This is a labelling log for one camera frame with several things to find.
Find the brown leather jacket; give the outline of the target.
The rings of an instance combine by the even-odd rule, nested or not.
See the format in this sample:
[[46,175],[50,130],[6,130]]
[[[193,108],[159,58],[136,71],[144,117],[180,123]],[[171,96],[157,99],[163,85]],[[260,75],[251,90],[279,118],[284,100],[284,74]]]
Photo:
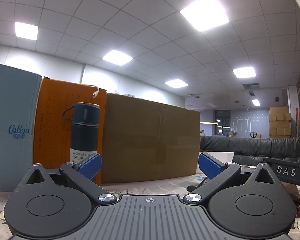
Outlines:
[[282,185],[285,187],[286,191],[292,198],[296,207],[299,207],[300,206],[300,193],[298,191],[297,186],[294,184],[286,183],[286,182],[282,182]]

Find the black leather sofa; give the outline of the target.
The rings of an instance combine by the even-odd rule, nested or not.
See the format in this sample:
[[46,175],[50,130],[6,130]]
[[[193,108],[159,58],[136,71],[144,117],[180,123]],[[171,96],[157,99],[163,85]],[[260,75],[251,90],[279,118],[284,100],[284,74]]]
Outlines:
[[256,166],[264,157],[300,163],[300,138],[252,139],[203,136],[202,152],[233,152],[233,161]]

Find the dark blue vacuum bottle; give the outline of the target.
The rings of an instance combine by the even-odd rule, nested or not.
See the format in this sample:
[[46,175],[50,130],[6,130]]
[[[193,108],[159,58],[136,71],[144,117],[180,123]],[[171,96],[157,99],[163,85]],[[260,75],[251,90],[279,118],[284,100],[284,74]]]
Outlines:
[[63,118],[72,122],[71,162],[77,164],[97,153],[100,113],[99,105],[86,102],[78,102],[63,112]]

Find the stacked cardboard boxes background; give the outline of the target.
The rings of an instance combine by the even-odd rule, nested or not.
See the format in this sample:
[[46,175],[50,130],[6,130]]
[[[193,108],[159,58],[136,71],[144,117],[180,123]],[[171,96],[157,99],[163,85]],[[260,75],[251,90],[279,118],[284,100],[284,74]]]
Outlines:
[[292,116],[288,106],[269,108],[269,137],[271,139],[290,138]]

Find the large brown cardboard box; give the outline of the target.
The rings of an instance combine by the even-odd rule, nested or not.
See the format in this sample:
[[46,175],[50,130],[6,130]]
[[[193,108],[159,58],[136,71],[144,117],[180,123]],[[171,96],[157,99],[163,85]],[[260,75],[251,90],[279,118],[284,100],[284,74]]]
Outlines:
[[132,183],[195,174],[199,130],[198,111],[108,94],[102,183]]

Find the orange cardboard box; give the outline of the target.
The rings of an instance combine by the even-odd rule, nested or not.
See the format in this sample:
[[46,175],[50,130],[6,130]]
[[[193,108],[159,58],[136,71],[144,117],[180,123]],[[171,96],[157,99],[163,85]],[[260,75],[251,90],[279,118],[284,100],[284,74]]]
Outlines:
[[58,168],[70,160],[71,121],[63,112],[78,102],[100,106],[97,152],[102,153],[107,91],[90,85],[43,78],[40,86],[33,133],[33,162]]

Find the light blue cardboard box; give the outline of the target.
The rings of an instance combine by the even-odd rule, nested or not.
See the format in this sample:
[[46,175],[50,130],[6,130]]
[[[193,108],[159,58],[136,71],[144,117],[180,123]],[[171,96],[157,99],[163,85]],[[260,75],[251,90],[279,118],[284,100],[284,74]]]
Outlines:
[[33,128],[42,78],[0,64],[0,191],[14,191],[33,162]]

